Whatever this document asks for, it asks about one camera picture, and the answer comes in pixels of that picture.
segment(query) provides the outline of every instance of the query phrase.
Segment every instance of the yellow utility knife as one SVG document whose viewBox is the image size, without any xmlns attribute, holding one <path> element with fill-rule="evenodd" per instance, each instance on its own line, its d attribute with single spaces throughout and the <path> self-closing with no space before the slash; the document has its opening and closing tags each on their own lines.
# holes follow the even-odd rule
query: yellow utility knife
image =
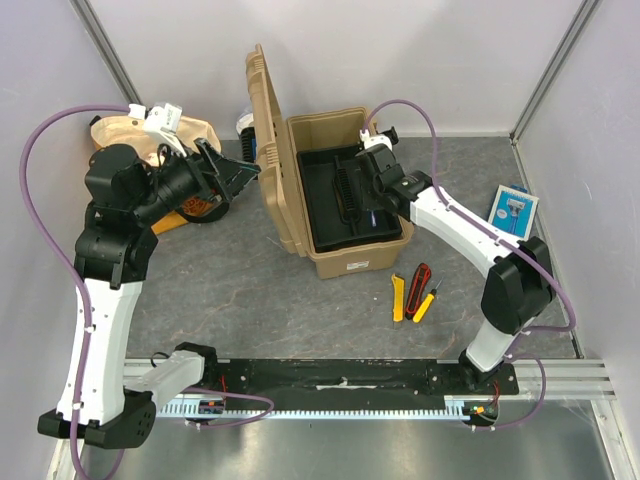
<svg viewBox="0 0 640 480">
<path fill-rule="evenodd" d="M 393 283 L 393 321 L 401 322 L 404 318 L 404 278 L 395 273 L 391 275 Z"/>
</svg>

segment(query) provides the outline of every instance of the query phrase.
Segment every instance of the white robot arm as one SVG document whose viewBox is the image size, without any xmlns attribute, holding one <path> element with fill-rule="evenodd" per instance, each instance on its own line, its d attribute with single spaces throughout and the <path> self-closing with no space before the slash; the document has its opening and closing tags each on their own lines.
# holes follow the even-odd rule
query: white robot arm
<svg viewBox="0 0 640 480">
<path fill-rule="evenodd" d="M 495 374 L 505 353 L 522 329 L 553 300 L 555 292 L 532 267 L 503 245 L 505 241 L 536 260 L 552 274 L 546 244 L 537 237 L 522 241 L 481 219 L 443 189 L 436 191 L 423 172 L 405 174 L 396 162 L 386 135 L 361 134 L 360 157 L 369 204 L 398 214 L 435 233 L 464 255 L 486 279 L 481 301 L 485 321 L 475 339 L 460 355 L 471 389 Z M 493 232 L 491 239 L 459 213 Z"/>
<path fill-rule="evenodd" d="M 158 368 L 123 388 L 123 368 L 131 316 L 146 278 L 158 239 L 151 227 L 193 196 L 212 207 L 214 221 L 228 211 L 232 199 L 260 172 L 254 164 L 222 156 L 204 139 L 197 151 L 176 136 L 181 109 L 156 105 L 149 113 L 131 106 L 131 116 L 144 119 L 144 131 L 166 149 L 157 171 L 149 171 L 129 145 L 100 149 L 91 158 L 85 184 L 92 201 L 85 228 L 76 241 L 74 267 L 92 302 L 91 327 L 85 329 L 78 292 L 77 323 L 71 365 L 55 409 L 43 414 L 38 431 L 68 438 L 71 417 L 79 410 L 79 436 L 102 448 L 133 448 L 149 435 L 155 413 L 185 388 L 212 383 L 215 349 L 184 343 Z M 91 334 L 83 356 L 85 330 Z M 85 366 L 81 401 L 74 402 L 78 365 Z"/>
</svg>

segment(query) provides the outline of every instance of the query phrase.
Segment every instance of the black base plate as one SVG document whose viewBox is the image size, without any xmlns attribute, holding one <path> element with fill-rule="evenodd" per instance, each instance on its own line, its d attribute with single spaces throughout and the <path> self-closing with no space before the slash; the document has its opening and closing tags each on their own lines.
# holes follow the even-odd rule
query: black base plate
<svg viewBox="0 0 640 480">
<path fill-rule="evenodd" d="M 519 392 L 513 366 L 506 364 L 475 391 L 457 363 L 437 360 L 237 359 L 218 368 L 230 392 L 268 397 L 278 411 L 442 409 L 445 395 L 493 395 L 494 380 L 502 395 Z M 318 388 L 345 383 L 374 388 Z M 259 410 L 264 404 L 228 399 L 227 408 Z"/>
</svg>

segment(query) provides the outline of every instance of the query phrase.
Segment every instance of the screwdriver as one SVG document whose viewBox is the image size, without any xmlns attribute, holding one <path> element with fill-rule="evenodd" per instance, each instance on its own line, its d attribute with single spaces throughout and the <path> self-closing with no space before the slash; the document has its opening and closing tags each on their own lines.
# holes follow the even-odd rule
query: screwdriver
<svg viewBox="0 0 640 480">
<path fill-rule="evenodd" d="M 418 311 L 413 316 L 413 323 L 420 323 L 422 321 L 422 317 L 424 317 L 425 313 L 429 311 L 431 304 L 436 299 L 436 294 L 438 293 L 438 288 L 440 287 L 442 280 L 444 280 L 444 277 L 442 277 L 436 287 L 427 294 L 427 298 L 424 299 L 424 302 L 422 302 L 420 308 L 418 308 Z"/>
</svg>

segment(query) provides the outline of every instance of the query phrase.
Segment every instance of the black tray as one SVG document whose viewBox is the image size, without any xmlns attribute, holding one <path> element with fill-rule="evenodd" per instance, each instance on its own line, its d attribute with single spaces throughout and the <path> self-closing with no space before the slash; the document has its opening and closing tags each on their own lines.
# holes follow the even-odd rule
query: black tray
<svg viewBox="0 0 640 480">
<path fill-rule="evenodd" d="M 298 167 L 318 253 L 396 240 L 402 226 L 396 215 L 362 207 L 359 145 L 298 152 Z"/>
</svg>

